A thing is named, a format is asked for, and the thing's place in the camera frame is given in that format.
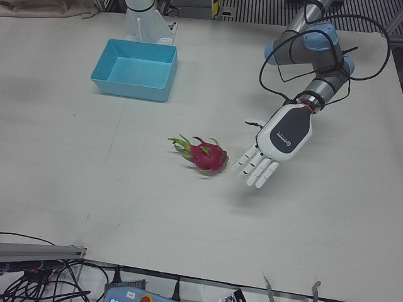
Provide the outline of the white and grey robot hand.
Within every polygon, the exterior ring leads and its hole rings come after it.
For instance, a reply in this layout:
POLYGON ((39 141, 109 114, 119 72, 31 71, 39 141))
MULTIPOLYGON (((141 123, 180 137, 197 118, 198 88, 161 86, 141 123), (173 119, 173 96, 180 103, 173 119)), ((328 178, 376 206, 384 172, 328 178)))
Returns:
POLYGON ((261 188, 280 164, 293 158, 311 137, 313 115, 309 105, 298 103, 282 106, 267 122, 246 120, 259 131, 254 143, 231 167, 237 171, 237 178, 246 177, 248 186, 261 188))

